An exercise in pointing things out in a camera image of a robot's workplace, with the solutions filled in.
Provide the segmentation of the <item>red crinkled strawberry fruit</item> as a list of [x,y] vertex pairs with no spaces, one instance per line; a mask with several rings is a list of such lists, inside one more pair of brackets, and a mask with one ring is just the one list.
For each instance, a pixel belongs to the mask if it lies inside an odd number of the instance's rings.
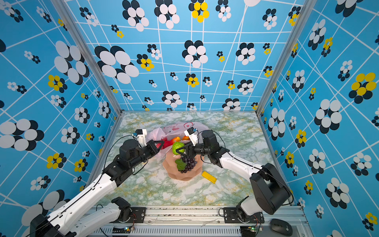
[[175,142],[173,140],[164,140],[164,144],[162,146],[162,149],[165,149],[167,147],[170,147],[174,144]]

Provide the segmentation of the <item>dark purple grape bunch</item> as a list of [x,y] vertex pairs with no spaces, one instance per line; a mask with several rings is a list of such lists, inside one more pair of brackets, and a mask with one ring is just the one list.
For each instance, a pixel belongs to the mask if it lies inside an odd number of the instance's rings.
[[181,171],[181,173],[187,173],[194,169],[195,165],[197,164],[197,161],[195,159],[182,159],[184,162],[187,163],[185,171]]

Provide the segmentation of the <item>green crinkled fruit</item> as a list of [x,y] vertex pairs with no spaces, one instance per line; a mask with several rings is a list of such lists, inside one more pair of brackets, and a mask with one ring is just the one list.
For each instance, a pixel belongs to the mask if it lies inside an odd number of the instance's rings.
[[182,153],[185,152],[184,148],[185,144],[182,142],[175,142],[172,146],[172,153],[173,155],[181,155]]

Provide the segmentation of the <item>pink translucent plastic bag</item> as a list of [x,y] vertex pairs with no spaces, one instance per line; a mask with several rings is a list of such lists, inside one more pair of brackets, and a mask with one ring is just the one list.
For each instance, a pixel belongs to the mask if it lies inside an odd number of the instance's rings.
[[185,130],[190,127],[194,127],[197,130],[197,133],[209,129],[208,126],[200,122],[179,122],[165,127],[159,127],[148,132],[146,139],[147,141],[172,140],[175,137],[180,137],[182,139],[185,136]]

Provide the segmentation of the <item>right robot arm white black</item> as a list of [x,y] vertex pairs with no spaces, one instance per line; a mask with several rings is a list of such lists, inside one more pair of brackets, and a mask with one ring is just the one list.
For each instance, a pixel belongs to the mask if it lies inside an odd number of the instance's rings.
[[247,196],[236,206],[241,222],[247,223],[255,214],[261,212],[273,215],[280,207],[294,201],[293,194],[274,165],[260,165],[239,158],[219,144],[218,133],[213,130],[200,132],[201,140],[193,128],[188,129],[185,134],[190,142],[176,142],[172,146],[173,154],[180,155],[184,163],[193,165],[197,155],[207,156],[211,164],[230,170],[251,183],[254,195]]

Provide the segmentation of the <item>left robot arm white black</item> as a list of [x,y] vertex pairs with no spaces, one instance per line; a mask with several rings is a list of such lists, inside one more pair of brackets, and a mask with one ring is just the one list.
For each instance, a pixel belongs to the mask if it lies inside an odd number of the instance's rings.
[[87,214],[98,201],[113,192],[133,169],[159,153],[164,141],[150,140],[142,147],[135,139],[126,140],[113,162],[102,173],[68,203],[47,216],[39,214],[30,224],[30,237],[86,237],[111,222],[135,222],[130,203],[121,197],[113,199],[100,210]]

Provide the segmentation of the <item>green grape leaf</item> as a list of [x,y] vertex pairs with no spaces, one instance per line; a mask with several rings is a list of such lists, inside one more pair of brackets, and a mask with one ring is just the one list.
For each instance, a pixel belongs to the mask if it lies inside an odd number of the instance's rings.
[[176,167],[178,171],[185,171],[187,163],[184,162],[182,159],[177,159],[175,161]]

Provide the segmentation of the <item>yellow rectangular block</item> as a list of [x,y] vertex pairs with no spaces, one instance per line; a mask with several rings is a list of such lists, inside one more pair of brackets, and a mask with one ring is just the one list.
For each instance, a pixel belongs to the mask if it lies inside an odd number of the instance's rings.
[[207,179],[208,181],[210,181],[211,183],[213,184],[216,184],[217,182],[217,178],[214,177],[213,175],[209,174],[208,172],[204,171],[201,176],[205,179]]

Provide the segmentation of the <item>black computer mouse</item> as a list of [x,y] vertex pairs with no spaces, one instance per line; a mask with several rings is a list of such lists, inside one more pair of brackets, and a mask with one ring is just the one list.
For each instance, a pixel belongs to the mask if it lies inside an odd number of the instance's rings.
[[269,224],[270,224],[271,230],[276,233],[279,233],[286,237],[290,237],[293,235],[292,226],[284,220],[274,218],[274,219],[271,219]]

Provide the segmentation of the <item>aluminium front rail frame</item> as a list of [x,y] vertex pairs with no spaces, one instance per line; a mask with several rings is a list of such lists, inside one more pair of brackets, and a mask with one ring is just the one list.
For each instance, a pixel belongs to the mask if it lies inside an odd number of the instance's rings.
[[[298,207],[290,206],[275,215],[265,212],[265,222],[253,224],[225,224],[224,207],[218,206],[146,206],[144,223],[111,222],[87,237],[283,237],[270,228],[271,219],[288,222],[293,228],[291,237],[311,237],[312,231],[305,215]],[[101,208],[91,208],[92,214]]]

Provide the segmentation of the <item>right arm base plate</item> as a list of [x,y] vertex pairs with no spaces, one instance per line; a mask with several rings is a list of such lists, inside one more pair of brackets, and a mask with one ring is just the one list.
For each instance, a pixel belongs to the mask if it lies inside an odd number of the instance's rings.
[[255,213],[254,215],[247,217],[246,220],[242,220],[237,214],[236,207],[224,207],[223,214],[225,224],[253,224],[259,225],[265,222],[262,212]]

